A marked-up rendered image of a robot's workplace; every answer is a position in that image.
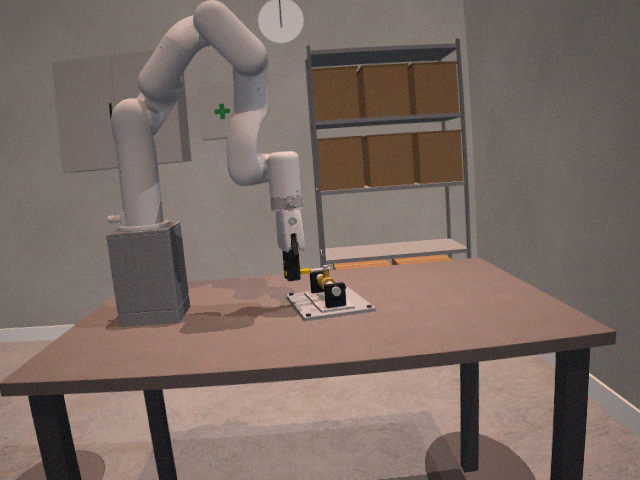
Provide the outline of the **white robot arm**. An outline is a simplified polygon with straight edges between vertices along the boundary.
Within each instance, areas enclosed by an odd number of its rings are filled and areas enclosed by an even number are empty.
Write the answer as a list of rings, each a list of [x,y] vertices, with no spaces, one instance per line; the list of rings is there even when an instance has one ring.
[[[271,209],[302,207],[298,154],[277,152],[257,157],[259,128],[269,112],[265,46],[223,3],[209,0],[197,7],[194,16],[170,28],[139,74],[142,93],[119,102],[112,112],[123,212],[109,216],[108,222],[120,222],[121,232],[170,225],[169,220],[163,220],[153,135],[181,96],[181,75],[194,55],[207,46],[213,46],[236,69],[234,112],[227,135],[231,179],[240,186],[269,182]]]

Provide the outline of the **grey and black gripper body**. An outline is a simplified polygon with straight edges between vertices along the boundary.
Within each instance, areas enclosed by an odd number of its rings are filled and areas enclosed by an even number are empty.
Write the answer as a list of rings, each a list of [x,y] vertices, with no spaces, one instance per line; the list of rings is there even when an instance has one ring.
[[[289,252],[291,247],[291,234],[295,233],[298,249],[305,250],[305,239],[302,216],[299,208],[291,209],[271,209],[276,212],[276,231],[278,246],[285,252]]]

